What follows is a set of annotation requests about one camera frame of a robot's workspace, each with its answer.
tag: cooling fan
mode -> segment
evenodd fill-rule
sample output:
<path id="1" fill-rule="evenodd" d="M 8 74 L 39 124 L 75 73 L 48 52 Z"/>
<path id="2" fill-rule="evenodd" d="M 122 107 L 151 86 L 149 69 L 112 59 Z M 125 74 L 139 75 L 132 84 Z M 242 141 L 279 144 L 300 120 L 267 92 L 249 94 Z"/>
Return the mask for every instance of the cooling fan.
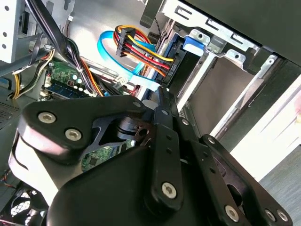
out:
<path id="1" fill-rule="evenodd" d="M 43 212 L 47 209 L 48 205 L 42 194 L 23 183 L 17 186 L 15 195 L 0 213 L 0 219 L 13 222 L 15 225 L 40 226 Z"/>

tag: red wire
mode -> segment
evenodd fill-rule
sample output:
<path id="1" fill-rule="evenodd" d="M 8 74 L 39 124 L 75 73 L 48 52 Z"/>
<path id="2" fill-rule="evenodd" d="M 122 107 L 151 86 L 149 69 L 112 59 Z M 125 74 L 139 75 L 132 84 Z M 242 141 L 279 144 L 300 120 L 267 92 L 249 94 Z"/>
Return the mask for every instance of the red wire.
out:
<path id="1" fill-rule="evenodd" d="M 136 53 L 136 54 L 138 54 L 139 56 L 143 57 L 145 60 L 150 61 L 150 62 L 152 62 L 152 63 L 154 63 L 154 64 L 156 64 L 156 65 L 159 65 L 159 66 L 161 66 L 161 67 L 164 67 L 164 68 L 166 68 L 166 69 L 169 69 L 169 67 L 168 67 L 167 65 L 164 65 L 164 64 L 162 64 L 162 63 L 159 63 L 159 62 L 157 62 L 157 61 L 154 61 L 154 60 L 150 59 L 149 57 L 143 55 L 141 52 L 139 52 L 138 50 L 136 50 L 135 48 L 133 48 L 133 47 L 130 46 L 129 44 L 126 44 L 126 47 L 130 48 L 134 53 Z"/>

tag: green circuit board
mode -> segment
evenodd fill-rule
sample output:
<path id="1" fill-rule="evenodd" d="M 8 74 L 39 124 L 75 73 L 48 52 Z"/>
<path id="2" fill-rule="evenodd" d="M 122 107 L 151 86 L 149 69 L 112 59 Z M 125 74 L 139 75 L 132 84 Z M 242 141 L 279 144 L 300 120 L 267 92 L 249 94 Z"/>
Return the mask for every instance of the green circuit board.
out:
<path id="1" fill-rule="evenodd" d="M 73 87 L 78 79 L 81 79 L 79 73 L 69 67 L 66 63 L 52 61 L 53 66 L 51 67 L 51 79 L 57 80 L 68 86 Z"/>
<path id="2" fill-rule="evenodd" d="M 97 151 L 86 154 L 81 162 L 81 169 L 85 172 L 89 169 L 107 161 L 111 157 L 117 154 L 117 148 L 114 147 L 104 147 Z"/>

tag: mounting hole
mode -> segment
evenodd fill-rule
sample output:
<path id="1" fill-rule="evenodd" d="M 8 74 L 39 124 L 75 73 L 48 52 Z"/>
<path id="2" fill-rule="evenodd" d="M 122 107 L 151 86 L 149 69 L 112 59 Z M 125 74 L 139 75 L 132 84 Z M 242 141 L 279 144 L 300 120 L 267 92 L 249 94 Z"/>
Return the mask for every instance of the mounting hole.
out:
<path id="1" fill-rule="evenodd" d="M 210 167 L 210 171 L 215 174 L 215 170 Z"/>
<path id="2" fill-rule="evenodd" d="M 268 61 L 268 64 L 273 64 L 274 63 L 274 59 L 270 59 L 269 61 Z"/>
<path id="3" fill-rule="evenodd" d="M 139 136 L 144 137 L 148 133 L 149 133 L 149 131 L 147 129 L 142 129 L 139 131 Z"/>
<path id="4" fill-rule="evenodd" d="M 169 154 L 171 154 L 173 151 L 168 147 L 168 148 L 166 149 L 166 152 L 169 153 Z"/>

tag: black panel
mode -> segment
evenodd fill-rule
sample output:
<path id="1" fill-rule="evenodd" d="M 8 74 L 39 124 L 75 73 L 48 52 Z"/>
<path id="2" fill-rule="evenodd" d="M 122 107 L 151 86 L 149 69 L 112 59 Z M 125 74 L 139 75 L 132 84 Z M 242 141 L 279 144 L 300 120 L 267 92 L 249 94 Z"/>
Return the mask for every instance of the black panel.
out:
<path id="1" fill-rule="evenodd" d="M 186 0 L 229 27 L 301 65 L 301 1 Z"/>

